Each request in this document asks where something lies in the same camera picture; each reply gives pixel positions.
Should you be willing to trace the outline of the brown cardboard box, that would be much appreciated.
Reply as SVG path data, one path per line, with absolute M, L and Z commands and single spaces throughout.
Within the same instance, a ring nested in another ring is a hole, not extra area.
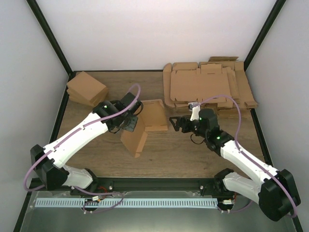
M 143 110 L 138 115 L 134 131 L 128 132 L 124 130 L 121 134 L 121 142 L 134 158 L 140 156 L 148 132 L 168 130 L 168 122 L 162 100 L 146 100 L 142 103 Z

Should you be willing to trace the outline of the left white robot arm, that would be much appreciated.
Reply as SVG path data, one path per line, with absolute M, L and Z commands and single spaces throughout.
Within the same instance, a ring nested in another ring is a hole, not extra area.
M 43 186 L 47 190 L 77 187 L 94 195 L 99 184 L 93 172 L 70 167 L 67 161 L 102 134 L 133 132 L 142 110 L 143 103 L 129 92 L 121 100 L 100 102 L 81 123 L 54 142 L 44 147 L 35 145 L 30 150 L 31 162 Z

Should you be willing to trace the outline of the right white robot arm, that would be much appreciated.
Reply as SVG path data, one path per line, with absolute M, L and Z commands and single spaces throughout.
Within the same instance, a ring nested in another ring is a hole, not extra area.
M 241 169 L 242 177 L 231 169 L 216 175 L 214 188 L 221 195 L 229 191 L 239 193 L 257 203 L 262 212 L 272 221 L 290 214 L 295 215 L 301 200 L 293 175 L 286 169 L 277 170 L 267 165 L 241 147 L 236 139 L 220 129 L 212 109 L 191 109 L 189 116 L 169 118 L 175 131 L 191 132 L 203 138 L 210 151 L 228 160 Z

